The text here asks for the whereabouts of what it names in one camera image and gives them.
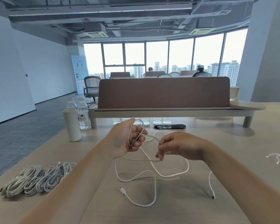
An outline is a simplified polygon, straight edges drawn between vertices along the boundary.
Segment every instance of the desk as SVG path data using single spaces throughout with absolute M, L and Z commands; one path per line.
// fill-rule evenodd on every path
M 280 153 L 280 103 L 266 103 L 267 109 L 256 112 L 251 129 L 243 128 L 243 117 L 219 118 L 172 118 L 173 124 L 185 124 L 186 132 L 208 139 L 222 147 L 250 170 L 280 191 L 280 164 L 269 153 Z M 98 119 L 97 130 L 82 131 L 80 142 L 69 142 L 65 130 L 40 146 L 28 157 L 9 169 L 0 177 L 0 188 L 26 166 L 54 166 L 58 161 L 79 162 L 112 127 L 112 119 Z M 147 128 L 154 134 L 152 124 Z M 153 157 L 157 142 L 152 140 L 143 146 Z M 142 159 L 138 151 L 129 157 Z M 119 187 L 123 186 L 128 195 L 137 203 L 153 200 L 153 179 L 119 182 L 115 176 L 114 162 L 89 204 L 82 224 L 88 223 L 221 223 L 248 224 L 249 221 L 239 206 L 220 182 L 211 176 L 216 199 L 209 196 L 209 168 L 201 161 L 190 161 L 190 170 L 171 179 L 157 177 L 157 199 L 149 208 L 132 205 Z M 133 162 L 118 159 L 118 173 L 129 179 L 143 170 L 153 170 L 149 162 Z M 166 156 L 164 162 L 156 163 L 162 174 L 185 170 L 186 163 L 179 156 Z M 0 196 L 0 223 L 17 223 L 43 196 L 20 197 L 5 201 Z

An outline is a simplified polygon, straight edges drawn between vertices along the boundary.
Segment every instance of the forearm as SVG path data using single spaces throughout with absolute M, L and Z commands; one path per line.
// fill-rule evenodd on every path
M 19 224 L 80 223 L 113 158 L 101 141 Z
M 252 224 L 280 223 L 279 192 L 214 144 L 203 159 Z

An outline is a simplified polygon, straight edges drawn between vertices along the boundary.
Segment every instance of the person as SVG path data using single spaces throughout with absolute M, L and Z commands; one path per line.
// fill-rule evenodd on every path
M 204 66 L 203 65 L 199 65 L 198 68 L 197 68 L 197 72 L 192 76 L 192 77 L 197 77 L 197 75 L 199 73 L 205 73 L 205 75 L 209 74 L 208 76 L 212 76 L 212 74 L 204 71 Z
M 137 151 L 144 142 L 146 130 L 129 147 L 128 141 L 132 143 L 142 130 L 132 125 L 134 122 L 135 119 L 130 119 L 116 124 L 19 224 L 80 223 L 112 160 Z M 156 158 L 163 160 L 164 155 L 204 161 L 252 224 L 280 224 L 280 193 L 212 142 L 174 132 L 161 139 Z

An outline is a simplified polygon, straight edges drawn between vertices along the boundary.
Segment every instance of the window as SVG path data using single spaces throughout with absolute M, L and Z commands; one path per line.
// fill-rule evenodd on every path
M 198 37 L 195 41 L 193 70 L 199 65 L 204 71 L 217 76 L 224 34 Z
M 106 67 L 106 78 L 110 78 L 111 72 L 124 72 L 124 67 Z
M 168 41 L 146 43 L 146 68 L 167 73 Z
M 134 76 L 135 78 L 143 78 L 145 66 L 126 67 L 126 71 L 130 72 L 130 75 Z
M 101 44 L 84 44 L 86 63 L 89 75 L 96 75 L 104 79 L 104 66 Z
M 239 66 L 246 42 L 248 29 L 233 31 L 226 34 L 220 76 L 230 78 L 230 86 L 235 86 Z
M 193 43 L 193 38 L 170 41 L 168 73 L 192 69 Z
M 144 43 L 125 44 L 126 64 L 144 64 Z
M 122 44 L 104 44 L 104 55 L 105 65 L 123 64 Z

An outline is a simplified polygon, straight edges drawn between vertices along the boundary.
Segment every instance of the ceiling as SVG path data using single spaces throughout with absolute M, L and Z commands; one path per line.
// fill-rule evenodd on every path
M 2 0 L 11 22 L 67 31 L 76 42 L 158 40 L 249 25 L 254 0 Z M 108 37 L 91 38 L 102 29 Z

